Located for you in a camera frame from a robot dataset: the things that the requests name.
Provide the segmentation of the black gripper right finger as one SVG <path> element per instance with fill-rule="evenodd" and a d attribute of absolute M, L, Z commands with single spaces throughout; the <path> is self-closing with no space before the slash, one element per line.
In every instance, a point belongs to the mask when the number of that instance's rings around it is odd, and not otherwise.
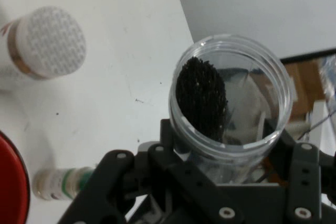
<path fill-rule="evenodd" d="M 287 182 L 285 223 L 335 223 L 335 155 L 298 143 L 283 131 L 272 149 L 272 166 Z"/>

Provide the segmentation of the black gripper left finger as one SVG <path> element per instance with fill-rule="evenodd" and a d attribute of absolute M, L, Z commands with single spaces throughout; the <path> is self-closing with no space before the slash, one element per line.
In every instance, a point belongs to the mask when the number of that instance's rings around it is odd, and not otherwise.
<path fill-rule="evenodd" d="M 151 202 L 149 223 L 244 223 L 240 207 L 173 151 L 171 123 L 146 151 L 106 153 L 60 223 L 126 223 L 137 196 Z"/>

